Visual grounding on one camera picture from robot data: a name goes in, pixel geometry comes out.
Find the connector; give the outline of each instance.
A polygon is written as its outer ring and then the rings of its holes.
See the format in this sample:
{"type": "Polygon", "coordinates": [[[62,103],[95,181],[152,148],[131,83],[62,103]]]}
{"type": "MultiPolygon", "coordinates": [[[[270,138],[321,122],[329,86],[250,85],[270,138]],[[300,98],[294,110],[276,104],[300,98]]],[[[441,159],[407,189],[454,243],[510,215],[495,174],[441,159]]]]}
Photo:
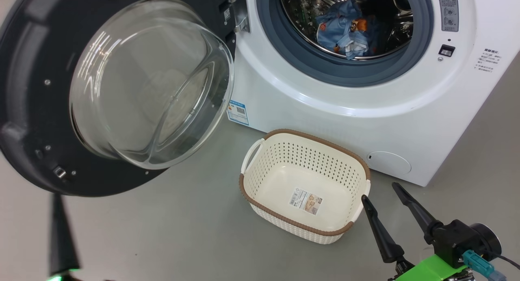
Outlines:
{"type": "Polygon", "coordinates": [[[474,251],[467,250],[463,253],[462,258],[466,266],[486,277],[488,281],[507,281],[502,273],[495,270],[491,263],[483,259],[474,251]]]}

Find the cable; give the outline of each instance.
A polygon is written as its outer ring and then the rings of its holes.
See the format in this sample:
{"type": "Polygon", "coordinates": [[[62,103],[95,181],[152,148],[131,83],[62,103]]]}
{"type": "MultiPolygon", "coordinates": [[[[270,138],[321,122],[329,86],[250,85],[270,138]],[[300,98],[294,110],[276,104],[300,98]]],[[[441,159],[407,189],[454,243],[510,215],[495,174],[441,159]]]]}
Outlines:
{"type": "Polygon", "coordinates": [[[498,255],[497,253],[493,253],[491,251],[488,251],[488,250],[482,250],[484,253],[487,253],[489,255],[493,255],[495,257],[498,257],[499,259],[503,259],[504,261],[508,262],[509,264],[512,264],[513,266],[515,266],[518,270],[520,270],[520,265],[518,263],[515,263],[514,261],[512,261],[511,259],[507,259],[507,257],[504,257],[503,255],[498,255]]]}

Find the stainless steel drum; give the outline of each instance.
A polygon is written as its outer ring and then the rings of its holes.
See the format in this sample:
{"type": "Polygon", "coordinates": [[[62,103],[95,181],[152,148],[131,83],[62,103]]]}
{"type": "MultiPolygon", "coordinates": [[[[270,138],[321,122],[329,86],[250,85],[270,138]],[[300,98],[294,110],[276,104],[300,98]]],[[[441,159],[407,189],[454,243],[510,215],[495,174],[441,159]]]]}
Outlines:
{"type": "MultiPolygon", "coordinates": [[[[316,40],[318,24],[316,16],[326,13],[330,6],[346,0],[281,0],[282,7],[294,29],[310,44],[330,55],[345,58],[334,53],[316,40]]],[[[385,25],[380,36],[380,46],[372,56],[356,57],[356,60],[377,59],[395,53],[406,46],[414,31],[414,14],[408,0],[355,0],[364,15],[375,15],[385,25]]]]}

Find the clothing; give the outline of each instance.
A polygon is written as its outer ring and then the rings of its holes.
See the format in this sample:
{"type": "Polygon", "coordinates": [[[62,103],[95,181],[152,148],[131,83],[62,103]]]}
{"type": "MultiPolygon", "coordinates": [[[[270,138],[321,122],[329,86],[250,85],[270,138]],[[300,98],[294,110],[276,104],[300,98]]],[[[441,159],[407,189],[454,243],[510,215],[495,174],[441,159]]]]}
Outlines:
{"type": "Polygon", "coordinates": [[[316,22],[318,43],[347,59],[373,55],[377,49],[379,22],[375,16],[364,16],[352,0],[332,5],[316,22]]]}

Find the gray floor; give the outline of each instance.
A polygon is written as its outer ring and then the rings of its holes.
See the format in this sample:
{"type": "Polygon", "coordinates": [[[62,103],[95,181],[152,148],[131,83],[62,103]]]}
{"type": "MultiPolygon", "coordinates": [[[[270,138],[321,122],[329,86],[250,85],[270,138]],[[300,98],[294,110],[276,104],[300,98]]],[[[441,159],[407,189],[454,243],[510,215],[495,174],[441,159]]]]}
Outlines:
{"type": "MultiPolygon", "coordinates": [[[[444,222],[481,222],[500,237],[503,254],[520,261],[520,112],[517,59],[426,188],[403,186],[444,222]]],[[[384,281],[364,214],[329,246],[286,233],[253,212],[238,190],[243,156],[262,133],[225,121],[197,154],[158,180],[107,198],[68,198],[85,281],[384,281]]],[[[0,280],[44,280],[46,192],[7,172],[0,184],[0,280]]],[[[370,198],[406,257],[427,246],[410,212],[374,172],[370,198]]],[[[519,280],[501,261],[498,270],[519,280]]]]}

